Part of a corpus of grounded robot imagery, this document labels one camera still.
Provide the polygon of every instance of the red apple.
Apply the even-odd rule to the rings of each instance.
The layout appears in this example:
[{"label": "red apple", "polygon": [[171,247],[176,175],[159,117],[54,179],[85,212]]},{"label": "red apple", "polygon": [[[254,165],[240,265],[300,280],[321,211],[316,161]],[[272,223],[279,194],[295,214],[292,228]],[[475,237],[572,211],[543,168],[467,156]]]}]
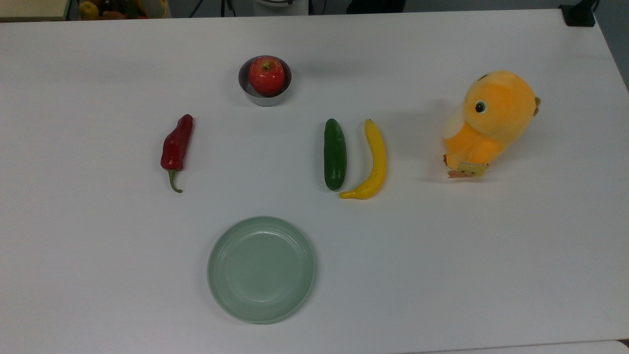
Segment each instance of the red apple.
[{"label": "red apple", "polygon": [[284,68],[273,57],[259,57],[249,68],[249,82],[262,96],[274,96],[284,85]]}]

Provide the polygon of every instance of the green cucumber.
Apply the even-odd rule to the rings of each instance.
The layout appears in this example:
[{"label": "green cucumber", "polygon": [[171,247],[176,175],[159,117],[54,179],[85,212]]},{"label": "green cucumber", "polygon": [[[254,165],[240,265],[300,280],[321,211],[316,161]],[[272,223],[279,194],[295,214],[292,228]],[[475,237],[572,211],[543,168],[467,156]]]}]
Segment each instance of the green cucumber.
[{"label": "green cucumber", "polygon": [[341,188],[347,170],[345,136],[338,122],[331,118],[325,123],[323,132],[323,175],[330,190]]}]

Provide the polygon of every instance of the tag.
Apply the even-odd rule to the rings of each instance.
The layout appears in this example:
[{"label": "tag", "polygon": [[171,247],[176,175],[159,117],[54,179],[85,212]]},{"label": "tag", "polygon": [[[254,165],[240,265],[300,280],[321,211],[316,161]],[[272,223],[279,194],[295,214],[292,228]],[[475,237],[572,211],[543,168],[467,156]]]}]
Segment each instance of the tag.
[{"label": "tag", "polygon": [[460,163],[456,171],[448,171],[448,178],[480,177],[487,167],[487,164]]}]

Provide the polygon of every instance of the light green bowl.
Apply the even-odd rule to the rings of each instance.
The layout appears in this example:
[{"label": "light green bowl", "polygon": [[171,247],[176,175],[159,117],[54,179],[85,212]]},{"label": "light green bowl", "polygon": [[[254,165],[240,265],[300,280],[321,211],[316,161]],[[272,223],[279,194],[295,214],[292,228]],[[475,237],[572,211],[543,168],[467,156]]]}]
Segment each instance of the light green bowl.
[{"label": "light green bowl", "polygon": [[315,282],[308,240],[275,217],[245,219],[216,242],[208,262],[214,299],[233,317],[255,324],[279,322],[304,302]]}]

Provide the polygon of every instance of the yellow banana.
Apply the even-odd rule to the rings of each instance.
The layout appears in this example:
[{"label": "yellow banana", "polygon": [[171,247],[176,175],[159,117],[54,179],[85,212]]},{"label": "yellow banana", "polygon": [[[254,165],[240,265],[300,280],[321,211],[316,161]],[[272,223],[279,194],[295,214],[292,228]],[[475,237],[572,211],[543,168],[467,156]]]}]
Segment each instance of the yellow banana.
[{"label": "yellow banana", "polygon": [[387,151],[384,147],[384,139],[380,129],[371,119],[365,121],[365,135],[374,160],[371,174],[353,190],[339,193],[343,199],[369,199],[378,193],[387,178]]}]

